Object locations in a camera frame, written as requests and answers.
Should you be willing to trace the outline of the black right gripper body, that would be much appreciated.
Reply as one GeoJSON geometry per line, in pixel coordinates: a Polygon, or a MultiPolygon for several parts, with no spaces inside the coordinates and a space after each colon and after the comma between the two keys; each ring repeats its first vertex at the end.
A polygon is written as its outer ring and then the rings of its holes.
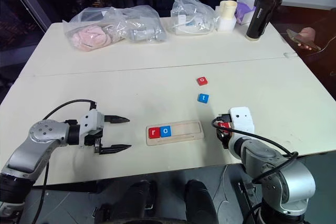
{"type": "MultiPolygon", "coordinates": [[[[222,127],[231,129],[232,119],[229,114],[223,114],[222,127]]],[[[232,136],[232,132],[228,130],[222,130],[222,145],[224,149],[228,149],[228,143],[232,136]]]]}

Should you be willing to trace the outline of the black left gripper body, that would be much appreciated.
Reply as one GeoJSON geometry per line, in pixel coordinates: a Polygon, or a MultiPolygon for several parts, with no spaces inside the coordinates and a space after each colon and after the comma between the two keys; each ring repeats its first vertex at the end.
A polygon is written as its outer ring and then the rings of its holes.
{"type": "Polygon", "coordinates": [[[99,130],[95,134],[88,134],[84,138],[84,146],[93,147],[94,153],[102,154],[101,139],[103,137],[103,130],[99,130]]]}

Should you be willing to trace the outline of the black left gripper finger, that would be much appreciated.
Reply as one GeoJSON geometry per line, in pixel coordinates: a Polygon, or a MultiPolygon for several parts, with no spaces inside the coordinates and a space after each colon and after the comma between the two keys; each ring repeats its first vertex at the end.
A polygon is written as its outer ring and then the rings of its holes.
{"type": "Polygon", "coordinates": [[[99,147],[99,154],[105,155],[105,154],[115,154],[118,152],[122,152],[124,150],[127,150],[132,145],[126,145],[126,144],[116,144],[111,145],[110,147],[103,147],[102,145],[99,147]]]}
{"type": "Polygon", "coordinates": [[[130,122],[129,119],[118,115],[105,115],[104,121],[111,124],[120,124],[130,122]]]}

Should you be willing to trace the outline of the person's bare hand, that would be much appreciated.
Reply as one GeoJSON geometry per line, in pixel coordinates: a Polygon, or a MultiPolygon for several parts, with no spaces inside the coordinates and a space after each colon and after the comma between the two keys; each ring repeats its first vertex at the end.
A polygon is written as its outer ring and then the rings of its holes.
{"type": "Polygon", "coordinates": [[[311,45],[315,40],[316,31],[311,27],[303,28],[299,35],[303,38],[303,43],[298,43],[297,46],[304,50],[319,51],[319,48],[312,48],[311,45]]]}

